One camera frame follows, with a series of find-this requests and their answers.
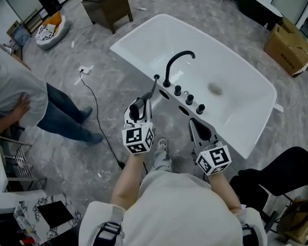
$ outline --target white bathtub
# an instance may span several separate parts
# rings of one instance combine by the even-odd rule
[[[171,101],[172,105],[179,103],[176,112],[180,112],[178,105],[181,105],[189,117],[211,124],[243,158],[248,158],[273,109],[276,90],[238,54],[165,14],[143,23],[117,41],[111,50],[150,79],[159,74],[158,89],[177,100]],[[194,52],[196,58],[189,55],[178,58],[170,69],[171,86],[164,88],[168,61],[184,50]],[[186,105],[185,93],[174,95],[176,85],[194,95],[192,105]],[[199,104],[205,105],[201,115],[196,113]]]

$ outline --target gray t-shirt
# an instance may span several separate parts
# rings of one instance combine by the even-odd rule
[[[30,110],[21,119],[21,125],[34,127],[46,113],[47,85],[0,45],[0,115],[8,115],[22,93],[30,98]]]
[[[110,221],[111,204],[92,202],[81,223],[79,246],[92,246],[99,226]],[[259,245],[267,237],[254,209],[233,214],[210,185],[189,174],[150,172],[137,202],[124,212],[123,245],[242,246],[242,224],[256,230]]]

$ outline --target black cable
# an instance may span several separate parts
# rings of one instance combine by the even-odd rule
[[[94,97],[94,100],[96,101],[96,107],[97,107],[97,115],[96,115],[96,118],[97,118],[97,122],[98,122],[99,128],[100,128],[101,132],[103,133],[103,136],[105,137],[105,139],[106,139],[106,141],[107,141],[107,143],[108,143],[108,146],[109,146],[109,148],[110,148],[110,150],[111,150],[111,152],[112,152],[114,158],[116,159],[116,161],[117,161],[119,167],[120,167],[121,169],[124,169],[124,167],[125,167],[124,162],[118,160],[117,156],[115,155],[115,153],[114,153],[114,151],[113,151],[113,149],[112,149],[112,147],[111,147],[111,144],[109,143],[109,141],[108,141],[108,139],[107,139],[107,137],[106,137],[104,131],[102,130],[101,123],[99,122],[99,118],[98,118],[98,102],[97,102],[97,98],[96,98],[96,96],[94,95],[93,90],[92,90],[88,85],[86,85],[86,84],[84,83],[84,81],[83,81],[83,79],[82,79],[82,77],[81,77],[81,73],[82,73],[82,71],[80,71],[79,76],[80,76],[80,79],[81,79],[82,83],[83,83],[88,89],[90,89],[90,91],[91,91],[91,93],[92,93],[92,95],[93,95],[93,97]],[[148,174],[148,171],[147,171],[145,162],[143,162],[143,165],[144,165],[146,174]]]

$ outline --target faucet spout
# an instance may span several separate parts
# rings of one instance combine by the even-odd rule
[[[173,62],[175,62],[179,57],[183,56],[183,55],[191,55],[191,57],[194,59],[195,58],[195,54],[192,51],[186,50],[186,51],[182,51],[176,55],[174,55],[168,62],[168,64],[166,65],[166,71],[165,71],[165,79],[163,81],[163,86],[165,88],[170,87],[171,83],[169,81],[169,77],[170,77],[170,67],[172,65]]]

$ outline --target shoe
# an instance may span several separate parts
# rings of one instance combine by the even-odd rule
[[[103,135],[100,133],[92,133],[91,134],[91,140],[89,141],[89,143],[92,144],[99,144],[100,142],[103,141]]]
[[[83,119],[81,120],[80,124],[82,124],[92,113],[92,107],[87,107],[83,111],[81,111]]]
[[[165,138],[161,138],[157,144],[157,150],[168,151],[168,141]]]

